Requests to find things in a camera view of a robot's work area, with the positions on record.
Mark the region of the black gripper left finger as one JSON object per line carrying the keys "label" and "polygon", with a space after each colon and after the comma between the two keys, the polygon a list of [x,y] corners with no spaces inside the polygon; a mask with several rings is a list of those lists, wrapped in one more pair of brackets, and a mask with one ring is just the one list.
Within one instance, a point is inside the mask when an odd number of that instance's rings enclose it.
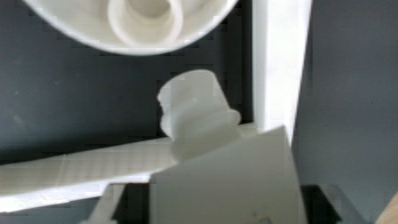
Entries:
{"label": "black gripper left finger", "polygon": [[150,224],[150,184],[107,186],[90,218],[81,224]]}

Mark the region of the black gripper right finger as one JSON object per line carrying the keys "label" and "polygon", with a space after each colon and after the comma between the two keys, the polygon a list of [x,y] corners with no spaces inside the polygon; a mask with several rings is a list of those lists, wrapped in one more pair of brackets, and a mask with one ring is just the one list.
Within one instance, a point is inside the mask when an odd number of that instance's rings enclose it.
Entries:
{"label": "black gripper right finger", "polygon": [[303,185],[301,192],[310,224],[370,224],[337,185]]}

